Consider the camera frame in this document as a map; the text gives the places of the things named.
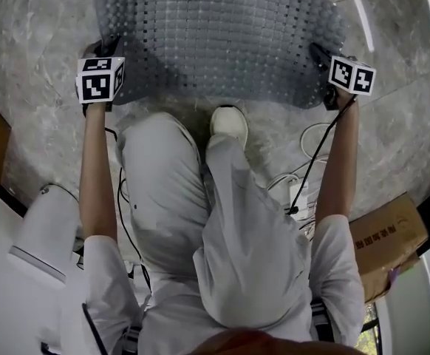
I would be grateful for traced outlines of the white power adapter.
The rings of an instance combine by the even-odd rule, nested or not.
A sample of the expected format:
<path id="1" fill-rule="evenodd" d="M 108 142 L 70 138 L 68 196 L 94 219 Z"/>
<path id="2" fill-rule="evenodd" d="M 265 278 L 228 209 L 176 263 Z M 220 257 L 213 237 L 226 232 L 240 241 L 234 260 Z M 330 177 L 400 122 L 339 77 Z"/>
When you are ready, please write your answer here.
<path id="1" fill-rule="evenodd" d="M 295 204 L 298 210 L 296 213 L 292 213 L 290 215 L 296 221 L 306 220 L 309 212 L 308 182 L 305 182 L 303 187 L 301 187 L 301 185 L 302 185 L 302 182 L 300 180 L 292 180 L 288 183 L 289 196 L 290 196 L 291 202 L 294 201 L 298 192 L 301 191 L 301 194 L 299 195 Z"/>

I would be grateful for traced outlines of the person's right forearm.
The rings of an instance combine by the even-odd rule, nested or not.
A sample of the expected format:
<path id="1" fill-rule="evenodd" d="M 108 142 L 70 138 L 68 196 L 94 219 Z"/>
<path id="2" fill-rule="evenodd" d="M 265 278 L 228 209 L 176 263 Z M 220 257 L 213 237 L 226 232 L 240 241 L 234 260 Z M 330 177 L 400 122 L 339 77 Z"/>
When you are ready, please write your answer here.
<path id="1" fill-rule="evenodd" d="M 342 89 L 338 91 L 337 102 L 344 113 L 335 125 L 317 199 L 316 223 L 336 214 L 347 217 L 355 196 L 359 107 L 356 98 Z"/>

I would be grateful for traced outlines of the white toilet with closed lid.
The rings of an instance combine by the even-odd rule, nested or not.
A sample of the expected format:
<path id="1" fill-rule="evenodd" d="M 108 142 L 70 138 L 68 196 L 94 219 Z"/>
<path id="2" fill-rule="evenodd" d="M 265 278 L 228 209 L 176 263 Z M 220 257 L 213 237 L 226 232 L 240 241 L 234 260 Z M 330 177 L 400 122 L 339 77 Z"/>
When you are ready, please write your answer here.
<path id="1" fill-rule="evenodd" d="M 63 288 L 73 260 L 83 253 L 78 199 L 54 183 L 43 186 L 27 210 L 7 258 L 51 288 Z"/>

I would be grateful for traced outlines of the person's right white shoe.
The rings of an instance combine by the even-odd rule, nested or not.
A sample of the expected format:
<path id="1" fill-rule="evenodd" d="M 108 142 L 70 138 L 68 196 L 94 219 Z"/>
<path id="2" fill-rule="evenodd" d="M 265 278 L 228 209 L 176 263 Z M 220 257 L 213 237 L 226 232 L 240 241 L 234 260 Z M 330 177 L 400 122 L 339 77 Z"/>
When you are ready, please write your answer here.
<path id="1" fill-rule="evenodd" d="M 210 133 L 236 138 L 244 149 L 248 141 L 248 122 L 243 112 L 233 105 L 218 106 L 211 115 Z"/>

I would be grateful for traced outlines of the taped brown cardboard box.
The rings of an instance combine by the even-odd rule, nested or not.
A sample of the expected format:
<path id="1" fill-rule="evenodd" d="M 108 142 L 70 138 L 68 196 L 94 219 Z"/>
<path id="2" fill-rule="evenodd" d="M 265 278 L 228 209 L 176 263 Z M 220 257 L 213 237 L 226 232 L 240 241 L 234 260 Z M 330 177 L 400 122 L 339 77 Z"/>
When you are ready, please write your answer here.
<path id="1" fill-rule="evenodd" d="M 349 225 L 361 276 L 395 268 L 428 239 L 409 194 L 404 193 Z"/>

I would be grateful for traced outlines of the person's light grey trousers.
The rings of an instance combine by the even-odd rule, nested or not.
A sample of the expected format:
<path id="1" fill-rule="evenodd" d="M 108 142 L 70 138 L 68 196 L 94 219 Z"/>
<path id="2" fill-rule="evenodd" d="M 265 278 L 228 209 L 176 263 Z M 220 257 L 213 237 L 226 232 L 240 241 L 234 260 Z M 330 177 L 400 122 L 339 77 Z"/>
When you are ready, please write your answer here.
<path id="1" fill-rule="evenodd" d="M 308 284 L 310 250 L 257 185 L 236 138 L 211 136 L 205 157 L 172 115 L 153 114 L 118 142 L 137 247 L 152 272 L 195 280 L 220 325 L 263 328 Z"/>

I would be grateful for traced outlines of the grey perforated rubber mat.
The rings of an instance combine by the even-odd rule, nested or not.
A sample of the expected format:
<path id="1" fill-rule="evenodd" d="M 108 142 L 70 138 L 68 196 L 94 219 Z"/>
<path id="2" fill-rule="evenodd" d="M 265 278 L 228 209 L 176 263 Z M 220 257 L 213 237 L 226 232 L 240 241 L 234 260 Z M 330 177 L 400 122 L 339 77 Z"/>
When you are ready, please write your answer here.
<path id="1" fill-rule="evenodd" d="M 330 0 L 94 0 L 104 44 L 126 59 L 119 105 L 168 92 L 321 103 L 326 75 L 310 55 L 338 53 L 347 25 Z"/>

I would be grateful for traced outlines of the person's white shirt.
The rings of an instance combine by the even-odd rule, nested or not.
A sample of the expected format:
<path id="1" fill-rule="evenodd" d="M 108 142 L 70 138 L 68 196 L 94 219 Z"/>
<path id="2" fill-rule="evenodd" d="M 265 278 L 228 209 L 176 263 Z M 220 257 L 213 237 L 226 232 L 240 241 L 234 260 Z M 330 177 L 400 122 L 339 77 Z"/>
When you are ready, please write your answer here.
<path id="1" fill-rule="evenodd" d="M 83 286 L 83 304 L 61 325 L 63 355 L 123 355 L 124 334 L 131 327 L 140 330 L 138 355 L 185 355 L 225 331 L 205 310 L 195 280 L 163 276 L 152 306 L 141 306 L 117 244 L 108 237 L 93 236 L 85 242 Z M 353 346 L 363 322 L 364 290 L 344 216 L 321 221 L 310 279 L 300 300 L 265 332 L 296 342 L 317 339 L 310 305 L 314 299 L 326 307 L 334 340 Z"/>

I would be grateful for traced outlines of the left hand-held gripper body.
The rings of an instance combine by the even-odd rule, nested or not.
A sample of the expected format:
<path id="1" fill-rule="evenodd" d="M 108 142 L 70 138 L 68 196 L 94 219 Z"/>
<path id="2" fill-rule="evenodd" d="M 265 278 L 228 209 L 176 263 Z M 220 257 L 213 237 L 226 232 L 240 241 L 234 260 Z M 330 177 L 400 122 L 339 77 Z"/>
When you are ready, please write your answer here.
<path id="1" fill-rule="evenodd" d="M 92 44 L 86 48 L 78 60 L 75 90 L 83 114 L 92 104 L 103 104 L 107 112 L 112 111 L 125 79 L 126 59 L 121 57 L 104 58 L 101 56 L 101 44 Z"/>

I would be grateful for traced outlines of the person's left forearm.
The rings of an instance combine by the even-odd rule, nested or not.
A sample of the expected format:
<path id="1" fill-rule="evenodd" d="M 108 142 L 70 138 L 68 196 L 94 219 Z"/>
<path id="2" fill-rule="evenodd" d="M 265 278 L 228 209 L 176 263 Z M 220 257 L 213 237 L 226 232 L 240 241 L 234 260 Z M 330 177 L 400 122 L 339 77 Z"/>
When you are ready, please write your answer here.
<path id="1" fill-rule="evenodd" d="M 79 186 L 81 224 L 86 237 L 117 240 L 117 218 L 105 131 L 106 106 L 91 104 L 86 110 Z"/>

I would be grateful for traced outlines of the window with green view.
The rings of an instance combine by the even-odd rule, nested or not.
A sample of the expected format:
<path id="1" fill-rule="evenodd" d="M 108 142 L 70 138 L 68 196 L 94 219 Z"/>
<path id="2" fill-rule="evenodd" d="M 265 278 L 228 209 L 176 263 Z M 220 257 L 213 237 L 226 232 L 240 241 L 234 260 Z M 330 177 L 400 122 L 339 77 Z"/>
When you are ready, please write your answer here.
<path id="1" fill-rule="evenodd" d="M 366 355 L 382 355 L 380 324 L 374 303 L 366 306 L 364 325 L 355 348 Z"/>

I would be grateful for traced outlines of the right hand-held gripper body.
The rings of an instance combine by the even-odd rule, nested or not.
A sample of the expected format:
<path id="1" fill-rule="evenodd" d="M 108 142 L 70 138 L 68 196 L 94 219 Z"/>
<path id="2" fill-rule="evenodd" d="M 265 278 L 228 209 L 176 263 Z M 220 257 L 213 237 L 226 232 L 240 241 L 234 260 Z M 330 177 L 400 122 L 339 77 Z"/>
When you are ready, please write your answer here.
<path id="1" fill-rule="evenodd" d="M 327 79 L 324 105 L 327 110 L 338 110 L 338 90 L 353 95 L 370 96 L 375 85 L 376 69 L 359 61 L 333 56 Z"/>

